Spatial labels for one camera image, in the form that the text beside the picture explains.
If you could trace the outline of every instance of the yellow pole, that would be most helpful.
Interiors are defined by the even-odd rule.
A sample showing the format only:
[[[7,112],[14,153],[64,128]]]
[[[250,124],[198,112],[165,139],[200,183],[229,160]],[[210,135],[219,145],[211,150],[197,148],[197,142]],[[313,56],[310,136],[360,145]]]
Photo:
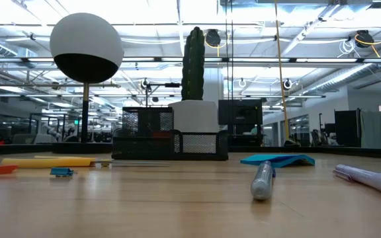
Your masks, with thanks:
[[[280,72],[280,89],[282,90],[282,104],[284,112],[284,131],[286,139],[289,139],[289,123],[288,115],[286,113],[286,101],[284,100],[284,89],[283,89],[283,77],[282,77],[282,51],[280,50],[280,35],[278,34],[278,17],[277,17],[277,1],[275,0],[275,10],[276,10],[276,31],[277,31],[277,50],[278,50],[278,68]]]

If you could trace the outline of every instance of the white curtain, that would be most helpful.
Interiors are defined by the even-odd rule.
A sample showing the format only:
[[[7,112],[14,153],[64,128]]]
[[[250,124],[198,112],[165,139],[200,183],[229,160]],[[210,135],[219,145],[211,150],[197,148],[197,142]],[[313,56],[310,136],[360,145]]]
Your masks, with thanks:
[[[381,112],[361,112],[361,147],[381,149]]]

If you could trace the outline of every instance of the wooden table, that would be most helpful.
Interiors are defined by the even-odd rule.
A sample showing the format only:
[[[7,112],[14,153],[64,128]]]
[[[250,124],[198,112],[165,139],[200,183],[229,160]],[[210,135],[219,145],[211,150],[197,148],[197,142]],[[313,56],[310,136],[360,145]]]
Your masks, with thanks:
[[[315,167],[277,169],[273,198],[254,202],[248,155],[78,168],[72,179],[18,169],[0,175],[0,237],[381,237],[381,192],[332,175],[339,163],[381,172],[381,159],[312,154]]]

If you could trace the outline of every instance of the white sphere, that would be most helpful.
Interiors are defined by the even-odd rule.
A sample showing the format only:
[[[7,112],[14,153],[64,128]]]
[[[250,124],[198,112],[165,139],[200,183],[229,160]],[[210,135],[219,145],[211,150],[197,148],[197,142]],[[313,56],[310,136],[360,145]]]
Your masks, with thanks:
[[[83,83],[112,77],[123,60],[120,36],[109,22],[89,13],[75,13],[55,25],[51,54],[59,69]]]

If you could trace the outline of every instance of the cactus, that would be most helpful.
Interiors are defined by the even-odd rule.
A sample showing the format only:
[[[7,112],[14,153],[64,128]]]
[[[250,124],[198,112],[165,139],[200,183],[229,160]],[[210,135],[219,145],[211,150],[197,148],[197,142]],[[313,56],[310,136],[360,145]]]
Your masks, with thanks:
[[[182,69],[182,100],[202,100],[204,55],[204,34],[199,27],[195,27],[186,39]]]

